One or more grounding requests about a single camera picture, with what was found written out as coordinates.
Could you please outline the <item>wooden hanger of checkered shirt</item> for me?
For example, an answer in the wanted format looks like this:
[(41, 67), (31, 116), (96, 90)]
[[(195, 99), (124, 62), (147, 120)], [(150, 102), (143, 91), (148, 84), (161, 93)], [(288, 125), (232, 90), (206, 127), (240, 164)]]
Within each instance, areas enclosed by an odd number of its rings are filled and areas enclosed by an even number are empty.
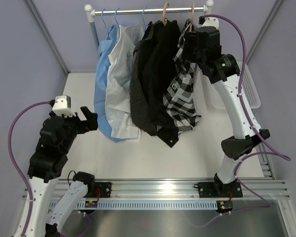
[(192, 7), (191, 7), (191, 18), (190, 18), (189, 32), (192, 32), (192, 29), (193, 29), (194, 12), (195, 12), (195, 2), (192, 3)]

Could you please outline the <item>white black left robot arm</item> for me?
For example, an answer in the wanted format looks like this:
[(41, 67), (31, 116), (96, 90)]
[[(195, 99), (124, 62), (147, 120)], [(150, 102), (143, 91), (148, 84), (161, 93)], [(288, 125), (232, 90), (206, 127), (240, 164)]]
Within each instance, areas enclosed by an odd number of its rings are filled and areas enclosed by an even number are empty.
[(94, 175), (77, 172), (69, 189), (52, 211), (48, 211), (75, 138), (98, 128), (98, 115), (87, 107), (80, 109), (85, 120), (81, 120), (77, 113), (67, 117), (50, 112), (50, 117), (44, 121), (36, 150), (30, 158), (28, 177), (25, 179), (28, 195), (14, 236), (60, 236), (62, 226), (80, 199), (91, 197), (97, 192)]

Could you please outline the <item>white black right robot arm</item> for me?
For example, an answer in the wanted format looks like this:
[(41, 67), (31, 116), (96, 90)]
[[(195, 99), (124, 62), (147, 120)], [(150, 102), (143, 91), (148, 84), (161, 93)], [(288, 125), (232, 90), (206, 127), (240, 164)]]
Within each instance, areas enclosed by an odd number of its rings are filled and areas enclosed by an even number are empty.
[(219, 30), (213, 26), (200, 27), (196, 32), (185, 33), (184, 39), (183, 58), (197, 64), (214, 86), (233, 129), (233, 136), (221, 142), (224, 158), (213, 182), (200, 186), (199, 190), (211, 187), (210, 191), (218, 197), (241, 197), (234, 171), (240, 165), (240, 158), (249, 155), (262, 139), (269, 138), (270, 132), (254, 119), (240, 83), (238, 63), (233, 55), (222, 53)]

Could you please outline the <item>black white checkered shirt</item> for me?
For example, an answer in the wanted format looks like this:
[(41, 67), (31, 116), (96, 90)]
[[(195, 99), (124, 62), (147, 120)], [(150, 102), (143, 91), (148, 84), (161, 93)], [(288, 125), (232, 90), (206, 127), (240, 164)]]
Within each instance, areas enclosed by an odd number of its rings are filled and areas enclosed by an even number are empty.
[(195, 108), (193, 97), (197, 76), (196, 65), (183, 58), (184, 35), (185, 33), (194, 33), (195, 30), (192, 20), (187, 19), (179, 37), (178, 51), (173, 58), (177, 72), (163, 96), (166, 112), (174, 120), (178, 134), (193, 130), (201, 120), (201, 115)]

